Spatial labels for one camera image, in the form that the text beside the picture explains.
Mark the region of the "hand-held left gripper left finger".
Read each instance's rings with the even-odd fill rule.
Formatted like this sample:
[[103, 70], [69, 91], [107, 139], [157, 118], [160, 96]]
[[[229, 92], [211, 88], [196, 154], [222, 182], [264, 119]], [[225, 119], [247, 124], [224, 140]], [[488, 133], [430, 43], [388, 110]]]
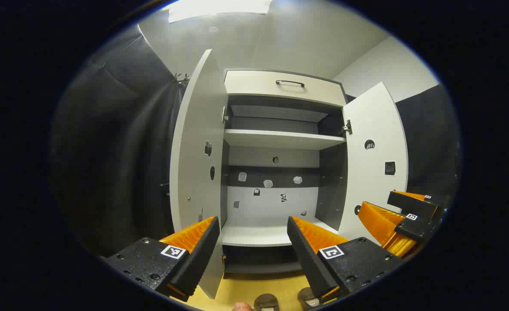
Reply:
[[104, 261], [140, 286], [186, 302], [201, 281], [219, 234], [218, 216], [212, 216], [160, 240], [140, 238]]

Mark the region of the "white shoe cabinet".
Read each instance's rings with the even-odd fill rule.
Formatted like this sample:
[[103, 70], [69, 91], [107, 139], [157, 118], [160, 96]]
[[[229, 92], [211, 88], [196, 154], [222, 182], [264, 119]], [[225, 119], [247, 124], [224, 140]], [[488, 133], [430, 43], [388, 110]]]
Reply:
[[[229, 121], [225, 130], [269, 130], [345, 138], [341, 132], [345, 125], [342, 109], [289, 98], [228, 94]], [[292, 215], [336, 233], [344, 210], [346, 162], [346, 142], [322, 150], [299, 150], [236, 147], [224, 140], [223, 215], [227, 220]], [[301, 269], [291, 245], [222, 244], [222, 247], [225, 275], [289, 273]]]

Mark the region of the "brown fuzzy shoe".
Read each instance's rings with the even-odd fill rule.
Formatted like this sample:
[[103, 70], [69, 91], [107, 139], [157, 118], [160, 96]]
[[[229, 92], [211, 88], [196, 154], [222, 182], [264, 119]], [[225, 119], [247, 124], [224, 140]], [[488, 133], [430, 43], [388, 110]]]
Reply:
[[258, 296], [254, 301], [254, 311], [280, 311], [277, 297], [270, 293]]
[[302, 288], [297, 295], [302, 311], [309, 311], [321, 305], [320, 300], [313, 294], [310, 287]]

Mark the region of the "white shoe cabinet door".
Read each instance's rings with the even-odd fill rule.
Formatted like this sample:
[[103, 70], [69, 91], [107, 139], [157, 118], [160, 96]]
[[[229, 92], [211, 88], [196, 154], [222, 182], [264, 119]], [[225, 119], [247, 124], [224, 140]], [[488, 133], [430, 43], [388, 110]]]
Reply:
[[207, 49], [191, 74], [174, 128], [170, 209], [174, 231], [221, 216], [221, 164], [228, 92], [215, 53]]
[[364, 201], [399, 211], [387, 203], [393, 190], [408, 186], [408, 144], [400, 113], [385, 83], [380, 82], [346, 104], [343, 119], [347, 146], [347, 181], [338, 234], [344, 238], [375, 241], [359, 217]]

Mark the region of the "white cabinet shelf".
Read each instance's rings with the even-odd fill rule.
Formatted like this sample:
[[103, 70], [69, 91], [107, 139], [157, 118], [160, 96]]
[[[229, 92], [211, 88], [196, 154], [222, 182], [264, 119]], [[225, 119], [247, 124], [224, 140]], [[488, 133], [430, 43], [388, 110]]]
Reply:
[[222, 244], [238, 247], [281, 247], [291, 244], [288, 216], [228, 219], [221, 229]]
[[346, 142], [339, 136], [294, 133], [269, 130], [224, 131], [224, 140], [236, 147], [259, 147], [276, 149], [322, 150]]

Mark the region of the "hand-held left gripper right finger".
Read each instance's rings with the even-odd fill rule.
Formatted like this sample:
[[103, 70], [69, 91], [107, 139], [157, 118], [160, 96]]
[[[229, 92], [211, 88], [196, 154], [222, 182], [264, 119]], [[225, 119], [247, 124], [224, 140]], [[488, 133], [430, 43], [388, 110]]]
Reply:
[[295, 216], [288, 217], [287, 235], [311, 291], [321, 303], [353, 295], [404, 263], [368, 238], [348, 240]]

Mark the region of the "black backdrop cloth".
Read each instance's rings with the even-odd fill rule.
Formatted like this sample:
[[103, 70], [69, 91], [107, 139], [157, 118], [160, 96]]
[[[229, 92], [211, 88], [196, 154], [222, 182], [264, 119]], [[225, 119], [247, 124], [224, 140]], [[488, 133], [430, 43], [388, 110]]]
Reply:
[[57, 203], [83, 247], [109, 257], [174, 232], [169, 182], [187, 83], [134, 24], [86, 59], [56, 110], [51, 171]]
[[448, 91], [439, 83], [396, 107], [408, 146], [408, 192], [451, 201], [459, 181], [460, 135]]

